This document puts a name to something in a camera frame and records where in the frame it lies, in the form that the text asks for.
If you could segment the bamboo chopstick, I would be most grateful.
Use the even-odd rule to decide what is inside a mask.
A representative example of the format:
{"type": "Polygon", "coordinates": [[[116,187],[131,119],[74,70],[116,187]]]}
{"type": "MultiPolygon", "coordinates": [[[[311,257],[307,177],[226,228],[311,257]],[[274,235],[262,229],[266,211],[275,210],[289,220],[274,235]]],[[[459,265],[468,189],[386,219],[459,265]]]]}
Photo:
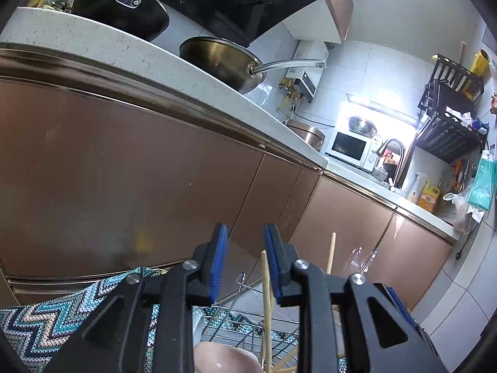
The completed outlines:
{"type": "Polygon", "coordinates": [[[263,306],[264,306],[264,338],[263,338],[263,362],[265,373],[272,371],[272,338],[271,338],[271,315],[272,315],[272,295],[271,277],[266,251],[260,255],[263,285],[263,306]]]}
{"type": "Polygon", "coordinates": [[[297,345],[275,348],[271,356],[271,372],[293,367],[297,363],[298,350],[297,345]]]}
{"type": "Polygon", "coordinates": [[[333,261],[334,261],[334,257],[335,257],[336,238],[337,238],[337,234],[335,232],[333,232],[331,235],[330,243],[329,243],[329,256],[328,256],[327,266],[326,266],[326,270],[325,270],[326,274],[331,274],[331,271],[332,271],[333,261]]]}

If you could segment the clear spray bottle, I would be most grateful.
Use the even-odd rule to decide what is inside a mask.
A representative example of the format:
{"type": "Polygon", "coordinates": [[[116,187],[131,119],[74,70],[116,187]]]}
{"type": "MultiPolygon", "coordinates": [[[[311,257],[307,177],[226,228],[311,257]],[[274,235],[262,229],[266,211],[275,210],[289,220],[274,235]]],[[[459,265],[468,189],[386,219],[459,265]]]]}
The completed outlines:
{"type": "Polygon", "coordinates": [[[411,203],[417,204],[425,184],[426,176],[418,172],[414,182],[410,185],[406,199],[411,203]]]}

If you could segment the copper rice cooker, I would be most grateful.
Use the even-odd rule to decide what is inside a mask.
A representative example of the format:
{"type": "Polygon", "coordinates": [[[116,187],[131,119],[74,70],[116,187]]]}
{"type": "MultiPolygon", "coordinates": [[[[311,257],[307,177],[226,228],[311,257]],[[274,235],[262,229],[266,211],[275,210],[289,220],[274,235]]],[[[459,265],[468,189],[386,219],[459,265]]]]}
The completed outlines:
{"type": "Polygon", "coordinates": [[[325,135],[319,129],[297,120],[288,120],[285,125],[316,151],[321,151],[325,135]]]}

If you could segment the steel pot on microwave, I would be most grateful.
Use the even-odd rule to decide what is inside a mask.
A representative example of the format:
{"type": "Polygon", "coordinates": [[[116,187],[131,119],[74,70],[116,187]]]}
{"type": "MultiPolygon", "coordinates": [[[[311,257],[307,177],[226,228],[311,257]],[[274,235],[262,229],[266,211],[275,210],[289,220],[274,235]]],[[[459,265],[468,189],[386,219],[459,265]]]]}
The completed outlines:
{"type": "Polygon", "coordinates": [[[373,138],[377,132],[376,126],[372,121],[359,116],[349,117],[348,127],[349,131],[368,138],[373,138]]]}

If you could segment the zigzag woven table mat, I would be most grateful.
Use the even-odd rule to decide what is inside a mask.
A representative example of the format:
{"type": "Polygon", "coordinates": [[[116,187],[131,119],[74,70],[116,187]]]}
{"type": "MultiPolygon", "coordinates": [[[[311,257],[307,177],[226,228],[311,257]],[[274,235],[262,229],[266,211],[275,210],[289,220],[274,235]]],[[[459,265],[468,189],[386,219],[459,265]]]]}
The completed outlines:
{"type": "MultiPolygon", "coordinates": [[[[130,272],[98,280],[76,293],[26,306],[1,309],[1,331],[31,372],[42,372],[52,357],[130,272]]],[[[192,311],[194,342],[202,341],[203,316],[192,311]]]]}

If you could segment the yellow detergent bottle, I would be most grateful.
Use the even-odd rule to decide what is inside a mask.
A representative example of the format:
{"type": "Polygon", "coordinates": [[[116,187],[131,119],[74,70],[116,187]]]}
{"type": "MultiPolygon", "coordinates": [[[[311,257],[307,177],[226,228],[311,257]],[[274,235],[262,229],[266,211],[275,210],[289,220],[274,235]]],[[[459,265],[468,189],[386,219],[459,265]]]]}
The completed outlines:
{"type": "Polygon", "coordinates": [[[417,205],[429,213],[433,213],[439,196],[440,189],[436,186],[431,186],[430,182],[427,181],[421,192],[420,198],[418,199],[417,205]]]}

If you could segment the brown kitchen cabinet fronts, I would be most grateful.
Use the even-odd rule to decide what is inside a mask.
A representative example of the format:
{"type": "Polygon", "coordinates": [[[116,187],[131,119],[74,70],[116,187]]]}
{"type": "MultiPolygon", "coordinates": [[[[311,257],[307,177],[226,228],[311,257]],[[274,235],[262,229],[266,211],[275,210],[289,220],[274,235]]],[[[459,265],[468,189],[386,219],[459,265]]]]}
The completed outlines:
{"type": "Polygon", "coordinates": [[[369,271],[408,307],[453,244],[308,163],[205,120],[126,100],[67,59],[1,51],[1,303],[77,291],[191,256],[228,229],[220,294],[259,278],[263,227],[322,268],[369,271]]]}

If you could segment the white speckled countertop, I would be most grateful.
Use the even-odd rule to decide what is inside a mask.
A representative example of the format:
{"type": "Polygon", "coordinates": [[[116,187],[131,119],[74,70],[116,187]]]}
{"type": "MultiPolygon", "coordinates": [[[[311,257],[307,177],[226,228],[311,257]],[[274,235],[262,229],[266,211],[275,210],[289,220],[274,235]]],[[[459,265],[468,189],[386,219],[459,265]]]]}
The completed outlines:
{"type": "Polygon", "coordinates": [[[126,100],[139,98],[140,106],[156,112],[186,115],[189,123],[205,120],[227,133],[249,136],[294,162],[323,170],[450,244],[462,236],[428,211],[325,158],[277,118],[215,77],[126,32],[72,14],[19,7],[1,33],[1,47],[72,61],[110,80],[126,100]]]}

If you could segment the white microwave oven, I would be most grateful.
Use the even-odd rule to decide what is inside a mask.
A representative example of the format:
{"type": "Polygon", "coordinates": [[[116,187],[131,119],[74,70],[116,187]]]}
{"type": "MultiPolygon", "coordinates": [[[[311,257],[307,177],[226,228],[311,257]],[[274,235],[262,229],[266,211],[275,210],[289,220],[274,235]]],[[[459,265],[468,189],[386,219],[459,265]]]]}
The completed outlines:
{"type": "Polygon", "coordinates": [[[378,135],[366,137],[347,128],[338,128],[324,153],[371,173],[377,160],[376,151],[382,143],[378,135]]]}

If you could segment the black wall dish rack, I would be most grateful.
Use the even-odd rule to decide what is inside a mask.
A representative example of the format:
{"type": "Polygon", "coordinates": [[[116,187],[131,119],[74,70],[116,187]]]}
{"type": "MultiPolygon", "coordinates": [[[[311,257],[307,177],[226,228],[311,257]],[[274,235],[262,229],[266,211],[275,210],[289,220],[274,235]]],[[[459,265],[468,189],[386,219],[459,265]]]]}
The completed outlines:
{"type": "Polygon", "coordinates": [[[420,98],[420,127],[414,146],[452,163],[476,149],[483,150],[483,126],[464,120],[484,93],[484,79],[441,54],[420,98]]]}

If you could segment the chrome sink faucet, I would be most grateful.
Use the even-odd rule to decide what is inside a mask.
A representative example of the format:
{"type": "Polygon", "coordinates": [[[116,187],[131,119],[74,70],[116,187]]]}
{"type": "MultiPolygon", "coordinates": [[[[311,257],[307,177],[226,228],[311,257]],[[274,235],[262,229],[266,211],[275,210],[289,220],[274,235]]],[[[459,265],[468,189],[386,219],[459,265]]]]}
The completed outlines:
{"type": "Polygon", "coordinates": [[[398,139],[390,138],[376,150],[376,155],[381,168],[387,171],[388,184],[393,188],[399,179],[400,169],[404,162],[404,144],[398,139]]]}

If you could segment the white gas water heater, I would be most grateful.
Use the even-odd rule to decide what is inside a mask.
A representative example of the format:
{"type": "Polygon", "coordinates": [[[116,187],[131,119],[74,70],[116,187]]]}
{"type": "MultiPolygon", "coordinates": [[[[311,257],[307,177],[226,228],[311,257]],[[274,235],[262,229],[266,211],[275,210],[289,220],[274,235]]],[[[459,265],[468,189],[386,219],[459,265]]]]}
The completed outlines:
{"type": "MultiPolygon", "coordinates": [[[[327,61],[329,50],[323,41],[301,39],[295,51],[294,60],[324,60],[327,61]]],[[[311,102],[323,76],[323,68],[293,67],[286,72],[286,77],[292,80],[293,86],[307,100],[311,102]]]]}

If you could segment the teal plastic bag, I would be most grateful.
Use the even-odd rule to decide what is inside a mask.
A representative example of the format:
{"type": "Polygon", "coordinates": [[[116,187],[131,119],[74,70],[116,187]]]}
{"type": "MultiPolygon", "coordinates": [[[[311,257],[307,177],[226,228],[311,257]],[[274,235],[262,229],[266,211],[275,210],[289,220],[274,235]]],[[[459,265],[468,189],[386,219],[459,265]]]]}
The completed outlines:
{"type": "Polygon", "coordinates": [[[495,193],[496,161],[490,150],[483,150],[475,178],[472,181],[468,203],[481,210],[490,210],[495,193]]]}

